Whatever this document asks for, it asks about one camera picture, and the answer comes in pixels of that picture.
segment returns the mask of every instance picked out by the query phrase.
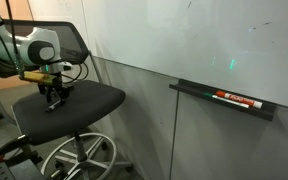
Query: marker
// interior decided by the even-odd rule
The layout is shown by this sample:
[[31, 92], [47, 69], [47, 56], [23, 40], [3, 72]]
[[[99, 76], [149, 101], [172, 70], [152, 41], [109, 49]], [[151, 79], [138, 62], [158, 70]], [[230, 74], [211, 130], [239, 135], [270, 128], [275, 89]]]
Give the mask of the marker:
[[229, 93], [226, 93], [223, 91], [217, 91], [216, 95], [219, 97], [230, 99], [232, 101], [248, 104], [248, 105], [255, 107], [255, 108], [258, 108], [258, 109], [261, 109], [261, 107], [263, 105], [263, 103], [261, 103], [261, 102], [254, 101], [254, 100], [247, 99], [247, 98], [243, 98], [241, 96], [236, 96], [234, 94], [229, 94]]
[[219, 99], [221, 101], [225, 101], [225, 102], [228, 102], [228, 103], [231, 103], [231, 104], [235, 104], [235, 105], [238, 105], [238, 106], [241, 106], [241, 107], [244, 107], [244, 108], [249, 108], [250, 106], [247, 105], [247, 104], [243, 104], [243, 103], [239, 103], [239, 102], [235, 102], [235, 101], [231, 101], [229, 99], [225, 99], [225, 98], [222, 98], [222, 97], [218, 97], [216, 95], [213, 95], [213, 94], [210, 94], [210, 93], [204, 93], [205, 96], [209, 96], [209, 97], [212, 97], [214, 99]]

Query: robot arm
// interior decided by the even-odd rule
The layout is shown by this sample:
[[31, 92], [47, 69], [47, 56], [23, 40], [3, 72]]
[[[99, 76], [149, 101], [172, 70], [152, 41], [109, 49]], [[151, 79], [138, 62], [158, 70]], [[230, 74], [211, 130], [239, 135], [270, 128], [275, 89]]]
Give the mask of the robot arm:
[[14, 53], [12, 34], [7, 31], [0, 18], [0, 60], [15, 64], [21, 79], [25, 79], [24, 66], [40, 66], [40, 70], [47, 74], [72, 69], [70, 63], [59, 61], [60, 44], [56, 32], [35, 27], [30, 35], [15, 36], [15, 39], [18, 54]]

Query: mesh chair back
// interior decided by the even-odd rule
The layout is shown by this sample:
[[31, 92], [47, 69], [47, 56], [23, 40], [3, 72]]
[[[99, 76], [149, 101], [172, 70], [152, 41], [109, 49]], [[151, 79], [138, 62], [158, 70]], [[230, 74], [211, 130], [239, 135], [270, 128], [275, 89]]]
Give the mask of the mesh chair back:
[[[10, 21], [4, 20], [6, 29], [11, 32]], [[33, 27], [39, 27], [44, 29], [50, 29], [57, 33], [60, 48], [61, 48], [61, 58], [71, 64], [81, 64], [83, 63], [89, 52], [85, 42], [83, 41], [81, 35], [72, 23], [69, 22], [54, 22], [54, 21], [23, 21], [14, 20], [15, 35], [17, 36], [27, 36], [32, 33]], [[14, 68], [7, 68], [0, 60], [0, 77], [6, 78], [16, 75], [17, 72]], [[37, 70], [38, 66], [26, 66], [27, 71]]]

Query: office chair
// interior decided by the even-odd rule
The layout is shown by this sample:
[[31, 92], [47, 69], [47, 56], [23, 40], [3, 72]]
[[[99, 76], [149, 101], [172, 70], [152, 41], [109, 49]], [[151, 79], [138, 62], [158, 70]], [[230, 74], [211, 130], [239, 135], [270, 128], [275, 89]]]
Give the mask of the office chair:
[[[61, 58], [67, 59], [72, 64], [82, 63], [91, 55], [80, 34], [71, 23], [16, 20], [14, 25], [17, 34], [29, 34], [26, 31], [30, 31], [31, 27], [56, 31], [61, 46]], [[48, 156], [41, 168], [42, 174], [45, 173], [47, 164], [57, 152], [71, 158], [55, 156], [55, 159], [74, 164], [66, 179], [74, 179], [81, 173], [84, 179], [89, 179], [90, 167], [92, 166], [98, 166], [105, 170], [98, 179], [105, 178], [113, 165], [131, 167], [132, 164], [129, 162], [115, 162], [116, 145], [109, 137], [100, 133], [79, 133], [79, 130], [95, 123], [116, 109], [124, 101], [125, 93], [120, 89], [89, 80], [75, 82], [72, 89], [65, 104], [50, 113], [45, 112], [45, 110], [58, 99], [52, 98], [52, 102], [47, 103], [45, 96], [39, 93], [24, 97], [12, 106], [17, 126], [20, 132], [29, 138], [31, 145], [40, 145], [63, 136], [73, 136]], [[86, 137], [98, 137], [89, 149], [85, 149], [83, 145]], [[103, 148], [103, 145], [106, 146], [107, 142], [111, 143], [113, 148], [111, 161], [97, 162], [92, 160], [91, 158], [97, 149]], [[73, 149], [76, 153], [62, 149], [71, 143], [74, 144]]]

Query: red marker cap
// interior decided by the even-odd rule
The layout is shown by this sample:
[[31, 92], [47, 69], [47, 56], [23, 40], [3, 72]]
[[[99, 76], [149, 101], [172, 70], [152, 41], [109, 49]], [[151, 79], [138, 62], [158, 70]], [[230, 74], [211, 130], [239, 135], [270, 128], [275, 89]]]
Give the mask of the red marker cap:
[[223, 91], [217, 91], [217, 92], [216, 92], [216, 95], [219, 96], [219, 97], [225, 97], [225, 94], [226, 94], [226, 93], [223, 92]]

